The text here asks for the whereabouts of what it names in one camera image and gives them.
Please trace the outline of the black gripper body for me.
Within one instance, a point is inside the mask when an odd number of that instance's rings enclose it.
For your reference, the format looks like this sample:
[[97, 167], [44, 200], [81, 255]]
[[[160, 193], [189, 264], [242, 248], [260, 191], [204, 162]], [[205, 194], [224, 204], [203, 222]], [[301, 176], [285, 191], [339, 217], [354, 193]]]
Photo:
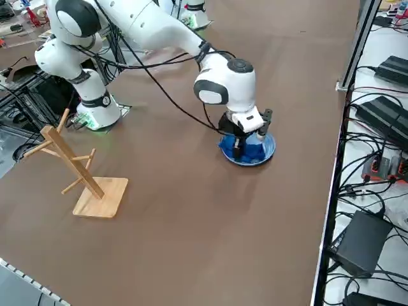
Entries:
[[228, 118], [227, 112], [224, 112], [221, 118], [219, 119], [218, 128], [220, 131], [230, 136], [240, 138], [246, 136], [246, 133], [243, 131], [242, 127], [240, 125], [235, 124]]

